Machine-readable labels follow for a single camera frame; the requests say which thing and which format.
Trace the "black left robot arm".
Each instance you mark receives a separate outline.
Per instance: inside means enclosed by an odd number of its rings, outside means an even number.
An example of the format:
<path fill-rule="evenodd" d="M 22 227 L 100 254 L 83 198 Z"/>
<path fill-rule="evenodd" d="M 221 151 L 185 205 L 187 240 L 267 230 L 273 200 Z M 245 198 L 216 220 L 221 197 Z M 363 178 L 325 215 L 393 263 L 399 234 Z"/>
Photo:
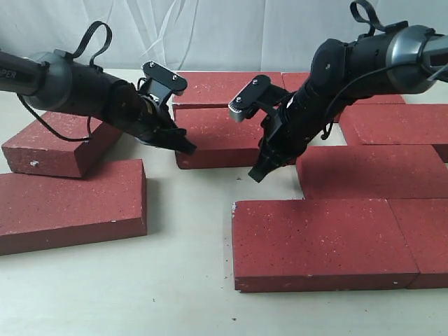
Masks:
<path fill-rule="evenodd" d="M 185 78 L 156 62 L 143 65 L 138 85 L 67 52 L 38 52 L 31 58 L 1 53 L 1 90 L 14 92 L 24 107 L 95 118 L 147 146 L 191 155 L 195 145 L 172 120 L 167 101 L 188 86 Z"/>

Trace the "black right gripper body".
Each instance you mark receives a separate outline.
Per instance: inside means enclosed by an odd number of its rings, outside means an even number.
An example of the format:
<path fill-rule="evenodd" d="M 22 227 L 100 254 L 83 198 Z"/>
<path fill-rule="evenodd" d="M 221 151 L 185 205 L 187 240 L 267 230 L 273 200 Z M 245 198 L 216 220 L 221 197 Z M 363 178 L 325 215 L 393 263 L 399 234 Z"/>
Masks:
<path fill-rule="evenodd" d="M 257 167 L 288 165 L 306 151 L 318 133 L 327 134 L 336 116 L 335 98 L 334 87 L 322 88 L 310 79 L 285 97 L 275 116 L 263 120 Z"/>

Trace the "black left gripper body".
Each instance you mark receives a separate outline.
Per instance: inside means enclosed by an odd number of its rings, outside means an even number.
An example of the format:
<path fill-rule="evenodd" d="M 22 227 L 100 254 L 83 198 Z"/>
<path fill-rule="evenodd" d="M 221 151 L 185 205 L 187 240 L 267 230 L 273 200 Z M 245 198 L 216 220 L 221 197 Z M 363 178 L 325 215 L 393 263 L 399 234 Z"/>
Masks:
<path fill-rule="evenodd" d="M 160 148 L 165 148 L 169 135 L 186 136 L 165 107 L 140 95 L 133 84 L 121 85 L 115 91 L 115 126 L 149 146 Z"/>

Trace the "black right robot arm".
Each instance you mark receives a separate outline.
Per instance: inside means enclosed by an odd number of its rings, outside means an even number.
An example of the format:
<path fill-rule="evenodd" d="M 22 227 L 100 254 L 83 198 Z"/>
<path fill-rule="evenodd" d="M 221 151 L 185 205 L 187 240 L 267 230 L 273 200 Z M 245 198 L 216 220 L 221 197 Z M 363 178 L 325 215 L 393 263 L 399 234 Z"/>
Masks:
<path fill-rule="evenodd" d="M 252 111 L 262 109 L 259 156 L 248 173 L 257 182 L 303 154 L 317 135 L 327 139 L 334 119 L 360 99 L 419 94 L 447 80 L 447 36 L 414 25 L 351 43 L 328 39 L 316 51 L 309 77 L 295 92 L 256 76 Z"/>

